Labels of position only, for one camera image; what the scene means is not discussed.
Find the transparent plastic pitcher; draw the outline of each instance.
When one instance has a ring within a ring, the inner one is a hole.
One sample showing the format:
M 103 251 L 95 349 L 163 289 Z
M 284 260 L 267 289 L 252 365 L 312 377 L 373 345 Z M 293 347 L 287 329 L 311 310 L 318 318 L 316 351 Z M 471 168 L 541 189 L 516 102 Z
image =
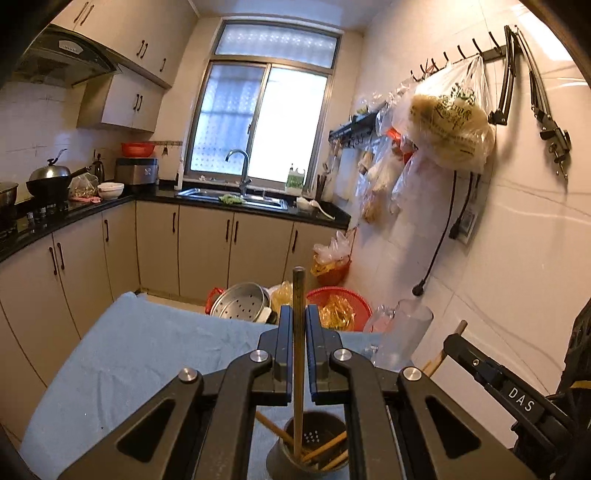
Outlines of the transparent plastic pitcher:
M 410 356 L 433 321 L 433 312 L 419 300 L 400 300 L 394 319 L 379 340 L 372 356 L 376 367 L 399 372 L 411 365 Z

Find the metal screw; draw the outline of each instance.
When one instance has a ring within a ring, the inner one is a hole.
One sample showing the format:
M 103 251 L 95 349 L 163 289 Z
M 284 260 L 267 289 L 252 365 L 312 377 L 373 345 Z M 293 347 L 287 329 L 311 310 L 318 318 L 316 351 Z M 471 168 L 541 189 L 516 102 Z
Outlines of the metal screw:
M 269 358 L 269 354 L 264 350 L 253 350 L 251 352 L 251 360 L 257 364 L 263 363 Z
M 423 376 L 421 371 L 416 367 L 405 368 L 402 374 L 404 375 L 404 378 L 410 380 L 411 382 L 416 382 L 417 380 L 420 380 L 420 378 Z
M 184 367 L 178 373 L 178 379 L 183 383 L 193 383 L 197 380 L 197 371 L 191 367 Z
M 339 348 L 338 350 L 335 350 L 335 352 L 333 353 L 333 356 L 339 362 L 346 362 L 347 360 L 351 360 L 351 357 L 353 355 L 351 355 L 351 352 L 349 350 L 347 350 L 346 348 Z

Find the green cloth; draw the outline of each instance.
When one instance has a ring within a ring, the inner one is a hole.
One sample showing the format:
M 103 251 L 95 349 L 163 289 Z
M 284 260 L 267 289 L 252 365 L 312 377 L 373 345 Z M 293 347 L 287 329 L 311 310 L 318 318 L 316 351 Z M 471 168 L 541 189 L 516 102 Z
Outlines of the green cloth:
M 238 195 L 232 195 L 231 193 L 227 193 L 222 195 L 220 198 L 220 202 L 225 203 L 226 205 L 234 205 L 235 203 L 244 203 L 244 199 L 240 198 Z

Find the blue tablecloth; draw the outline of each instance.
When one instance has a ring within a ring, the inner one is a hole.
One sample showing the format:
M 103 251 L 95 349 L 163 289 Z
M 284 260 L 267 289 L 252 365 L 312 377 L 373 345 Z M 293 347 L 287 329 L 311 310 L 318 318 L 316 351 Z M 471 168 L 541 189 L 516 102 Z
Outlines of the blue tablecloth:
M 41 480 L 54 480 L 71 463 L 149 400 L 182 367 L 208 374 L 256 348 L 274 328 L 223 320 L 121 296 L 64 363 L 37 407 L 20 453 Z M 376 335 L 343 333 L 344 346 L 363 352 Z M 311 402 L 306 379 L 305 407 Z M 292 406 L 260 407 L 283 426 Z M 343 416 L 342 407 L 322 407 Z M 268 479 L 265 459 L 276 437 L 255 422 L 248 478 Z M 348 477 L 348 470 L 342 471 Z

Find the window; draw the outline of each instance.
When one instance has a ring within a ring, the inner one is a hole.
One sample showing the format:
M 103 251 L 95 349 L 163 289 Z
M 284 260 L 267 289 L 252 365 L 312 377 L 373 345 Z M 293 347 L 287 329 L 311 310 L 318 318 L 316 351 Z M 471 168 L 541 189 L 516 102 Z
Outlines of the window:
M 290 166 L 315 168 L 339 38 L 292 25 L 226 22 L 202 85 L 187 177 L 238 176 L 282 187 Z M 307 179 L 311 182 L 313 175 Z

